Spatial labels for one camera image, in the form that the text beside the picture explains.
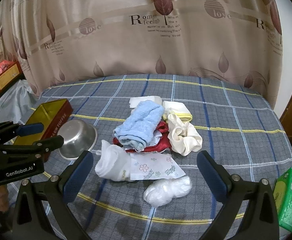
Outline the white cloth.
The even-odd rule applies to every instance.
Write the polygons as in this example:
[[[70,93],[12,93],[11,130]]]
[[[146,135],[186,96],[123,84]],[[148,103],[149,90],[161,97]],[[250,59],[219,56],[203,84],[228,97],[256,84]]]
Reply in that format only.
[[[121,147],[102,140],[102,148],[96,154],[100,155],[95,166],[97,176],[112,181],[131,180],[131,156]]]

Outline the cream satin cloth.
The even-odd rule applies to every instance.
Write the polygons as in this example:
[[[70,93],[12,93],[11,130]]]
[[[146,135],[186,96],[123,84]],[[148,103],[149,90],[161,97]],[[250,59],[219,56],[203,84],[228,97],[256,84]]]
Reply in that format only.
[[[203,139],[190,122],[182,122],[176,114],[169,114],[167,124],[172,151],[185,157],[190,152],[199,152],[202,149]]]

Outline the clear plastic bag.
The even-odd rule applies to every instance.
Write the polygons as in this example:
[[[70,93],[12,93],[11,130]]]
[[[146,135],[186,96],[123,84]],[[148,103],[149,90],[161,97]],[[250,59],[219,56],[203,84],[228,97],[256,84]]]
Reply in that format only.
[[[143,199],[154,208],[167,205],[175,198],[181,198],[190,193],[192,181],[189,176],[177,179],[159,179],[147,187]]]

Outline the red satin cloth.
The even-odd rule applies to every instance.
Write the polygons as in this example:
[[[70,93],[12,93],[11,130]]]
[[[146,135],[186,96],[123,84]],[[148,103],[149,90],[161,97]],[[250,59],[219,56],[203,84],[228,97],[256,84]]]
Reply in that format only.
[[[131,127],[126,121],[115,129],[112,142],[128,153],[162,152],[171,148],[168,133],[165,121],[160,121],[156,126],[142,121]]]

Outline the floral Hygiene wipe packet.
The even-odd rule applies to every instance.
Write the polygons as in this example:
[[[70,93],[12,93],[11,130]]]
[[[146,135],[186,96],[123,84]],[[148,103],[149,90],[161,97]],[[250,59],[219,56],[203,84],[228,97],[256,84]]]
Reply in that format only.
[[[131,153],[130,180],[177,179],[185,172],[169,153]]]

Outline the yellow-edged white towel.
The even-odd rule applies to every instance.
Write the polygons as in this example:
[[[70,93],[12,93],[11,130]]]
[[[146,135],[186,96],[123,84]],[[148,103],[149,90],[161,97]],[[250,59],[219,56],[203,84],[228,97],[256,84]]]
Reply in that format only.
[[[182,122],[190,122],[193,119],[192,114],[182,102],[164,101],[162,106],[164,107],[164,120],[167,120],[169,114],[175,114]]]

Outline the light blue towel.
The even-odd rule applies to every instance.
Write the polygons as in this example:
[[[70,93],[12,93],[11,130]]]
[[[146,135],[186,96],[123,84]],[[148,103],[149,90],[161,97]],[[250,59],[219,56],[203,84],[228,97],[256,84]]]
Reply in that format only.
[[[143,151],[151,142],[163,114],[162,105],[151,100],[141,101],[131,115],[113,130],[113,135],[123,146]]]

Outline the white foam block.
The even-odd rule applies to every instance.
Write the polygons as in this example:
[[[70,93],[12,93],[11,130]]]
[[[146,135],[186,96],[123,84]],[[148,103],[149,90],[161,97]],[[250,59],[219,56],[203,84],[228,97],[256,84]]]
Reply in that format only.
[[[138,106],[140,102],[144,101],[152,101],[158,105],[162,105],[162,98],[159,96],[140,96],[140,97],[133,97],[129,100],[129,105],[131,109],[134,109]]]

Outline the gold toffee tin box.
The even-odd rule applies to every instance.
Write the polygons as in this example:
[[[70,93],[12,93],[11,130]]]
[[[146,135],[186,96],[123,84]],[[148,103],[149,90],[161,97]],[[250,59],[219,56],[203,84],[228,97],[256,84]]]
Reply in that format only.
[[[43,124],[43,131],[25,137],[17,137],[14,145],[31,146],[34,142],[58,135],[59,129],[69,119],[73,108],[67,99],[59,99],[40,104],[26,124]]]

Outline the stainless steel bowl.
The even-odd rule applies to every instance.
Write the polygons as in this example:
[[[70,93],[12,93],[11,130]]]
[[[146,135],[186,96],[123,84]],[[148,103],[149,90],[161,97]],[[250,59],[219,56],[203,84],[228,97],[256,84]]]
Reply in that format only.
[[[83,151],[91,151],[98,138],[97,129],[83,120],[74,119],[64,123],[58,131],[64,144],[58,149],[66,160],[76,160]]]

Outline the green cardboard box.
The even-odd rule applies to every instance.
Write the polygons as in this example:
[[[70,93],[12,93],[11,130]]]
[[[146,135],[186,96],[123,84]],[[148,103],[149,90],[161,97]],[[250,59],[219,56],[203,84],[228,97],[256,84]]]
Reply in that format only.
[[[273,197],[279,226],[292,232],[292,168],[289,168],[277,179]]]

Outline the yellow red carton box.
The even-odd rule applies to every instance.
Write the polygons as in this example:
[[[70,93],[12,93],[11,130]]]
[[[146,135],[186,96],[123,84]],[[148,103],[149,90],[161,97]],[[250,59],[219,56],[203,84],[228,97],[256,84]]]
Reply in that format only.
[[[0,97],[22,77],[23,71],[19,61],[13,62],[0,74]]]

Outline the grey plaid bed sheet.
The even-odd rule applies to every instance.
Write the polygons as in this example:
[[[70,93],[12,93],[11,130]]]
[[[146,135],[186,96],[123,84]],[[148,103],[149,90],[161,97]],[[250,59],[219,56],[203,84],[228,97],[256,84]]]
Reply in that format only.
[[[125,74],[56,81],[19,122],[26,122],[42,103],[67,99],[73,108],[70,119],[96,127],[97,151],[102,140],[112,141],[113,130],[129,117],[130,98],[139,96],[184,103],[203,139],[202,148],[230,174],[246,181],[265,178],[274,185],[292,168],[292,147],[267,101],[248,88],[203,77]],[[222,204],[214,199],[196,156],[172,154],[193,186],[189,194],[167,205],[154,208],[143,199],[147,180],[113,182],[91,171],[70,210],[92,239],[199,239]]]

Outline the red plastic bag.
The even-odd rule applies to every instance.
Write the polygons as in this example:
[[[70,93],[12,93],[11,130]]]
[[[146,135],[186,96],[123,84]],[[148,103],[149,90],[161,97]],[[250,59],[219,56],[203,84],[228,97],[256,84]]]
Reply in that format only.
[[[14,62],[13,61],[8,61],[8,60],[3,60],[0,62],[0,74],[2,72],[5,72],[9,66],[11,66]]]

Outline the beige leaf-print curtain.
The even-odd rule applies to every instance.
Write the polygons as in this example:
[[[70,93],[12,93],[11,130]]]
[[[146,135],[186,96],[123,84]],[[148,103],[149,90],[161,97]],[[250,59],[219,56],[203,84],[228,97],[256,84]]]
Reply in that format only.
[[[271,106],[282,72],[275,0],[2,0],[0,51],[32,90],[124,74],[209,77]]]

